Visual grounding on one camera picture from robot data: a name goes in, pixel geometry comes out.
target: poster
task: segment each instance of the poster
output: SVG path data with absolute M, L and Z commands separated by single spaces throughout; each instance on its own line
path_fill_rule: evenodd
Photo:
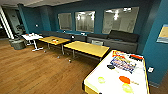
M 157 42 L 168 43 L 168 24 L 164 24 L 160 31 Z

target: trash bin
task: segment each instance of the trash bin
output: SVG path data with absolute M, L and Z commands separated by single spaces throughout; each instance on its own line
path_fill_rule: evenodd
M 21 49 L 26 48 L 24 40 L 13 41 L 12 45 L 13 45 L 15 50 L 21 50 Z
M 13 47 L 12 42 L 17 41 L 17 40 L 20 40 L 20 39 L 19 39 L 19 38 L 16 38 L 16 39 L 10 39 L 10 40 L 9 40 L 9 44 L 11 45 L 11 47 Z

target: wall outlet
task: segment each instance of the wall outlet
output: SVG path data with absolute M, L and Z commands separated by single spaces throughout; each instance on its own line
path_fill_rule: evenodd
M 152 67 L 148 68 L 148 72 L 153 72 L 153 70 L 154 70 L 154 68 L 152 68 Z

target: tabletop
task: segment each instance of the tabletop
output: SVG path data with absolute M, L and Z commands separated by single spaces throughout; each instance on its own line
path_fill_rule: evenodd
M 64 45 L 67 48 L 71 48 L 77 51 L 95 55 L 98 57 L 103 57 L 104 54 L 108 51 L 109 47 L 94 45 L 86 42 L 75 41 L 69 44 Z
M 43 38 L 42 36 L 39 36 L 37 34 L 28 34 L 28 35 L 22 35 L 26 40 L 34 40 L 34 39 L 40 39 Z
M 54 37 L 54 36 L 40 38 L 39 40 L 50 43 L 50 44 L 54 44 L 54 45 L 58 45 L 58 44 L 62 44 L 62 43 L 70 41 L 69 39 L 64 39 L 64 38 L 59 38 L 59 37 Z
M 130 73 L 117 67 L 113 70 L 109 69 L 107 65 L 110 65 L 114 58 L 112 55 L 111 51 L 85 78 L 84 84 L 95 92 L 101 92 L 102 94 L 149 94 L 144 60 L 133 60 L 137 65 L 134 72 Z M 120 76 L 128 77 L 131 81 L 139 83 L 139 85 L 133 83 L 124 84 L 119 79 Z M 99 77 L 104 78 L 103 83 L 99 82 Z

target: table leg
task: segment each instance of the table leg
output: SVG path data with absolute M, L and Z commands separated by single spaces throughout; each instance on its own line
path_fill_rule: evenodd
M 100 61 L 102 61 L 102 57 L 100 58 Z
M 73 49 L 73 58 L 75 58 L 75 50 Z
M 32 50 L 32 51 L 37 51 L 37 50 L 40 50 L 40 49 L 43 49 L 43 47 L 42 48 L 37 48 L 37 44 L 36 44 L 36 41 L 35 40 L 33 40 L 33 42 L 34 42 L 34 50 Z
M 48 49 L 50 49 L 50 44 L 48 43 Z
M 28 42 L 29 42 L 29 43 L 28 43 L 27 45 L 32 45 L 32 44 L 33 44 L 33 43 L 31 43 L 31 41 L 30 41 L 30 40 L 28 40 Z
M 62 54 L 64 55 L 64 45 L 61 44 L 61 46 L 62 46 Z

